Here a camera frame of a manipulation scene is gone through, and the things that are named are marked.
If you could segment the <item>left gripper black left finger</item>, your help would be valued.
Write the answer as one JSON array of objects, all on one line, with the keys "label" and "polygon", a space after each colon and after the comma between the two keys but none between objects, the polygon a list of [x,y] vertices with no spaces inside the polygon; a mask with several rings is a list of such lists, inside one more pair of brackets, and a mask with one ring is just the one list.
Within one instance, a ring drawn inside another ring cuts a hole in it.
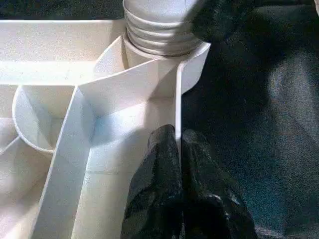
[{"label": "left gripper black left finger", "polygon": [[179,151],[171,124],[154,130],[132,177],[122,222],[123,239],[178,239],[183,188]]}]

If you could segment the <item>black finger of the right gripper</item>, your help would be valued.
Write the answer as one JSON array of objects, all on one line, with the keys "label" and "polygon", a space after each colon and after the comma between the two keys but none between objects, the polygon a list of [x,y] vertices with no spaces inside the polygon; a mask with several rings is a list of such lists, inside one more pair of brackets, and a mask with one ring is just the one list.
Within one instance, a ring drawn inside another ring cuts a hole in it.
[{"label": "black finger of the right gripper", "polygon": [[254,0],[207,0],[192,20],[192,33],[202,41],[219,43],[232,35],[254,8]]}]

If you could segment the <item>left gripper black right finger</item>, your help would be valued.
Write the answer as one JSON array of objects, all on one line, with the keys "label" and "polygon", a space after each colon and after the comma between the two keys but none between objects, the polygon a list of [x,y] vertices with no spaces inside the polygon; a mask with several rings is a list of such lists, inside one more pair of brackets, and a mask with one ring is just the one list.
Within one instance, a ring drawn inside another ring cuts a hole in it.
[{"label": "left gripper black right finger", "polygon": [[205,136],[181,138],[184,224],[187,239],[255,239],[253,219],[236,182],[220,167]]}]

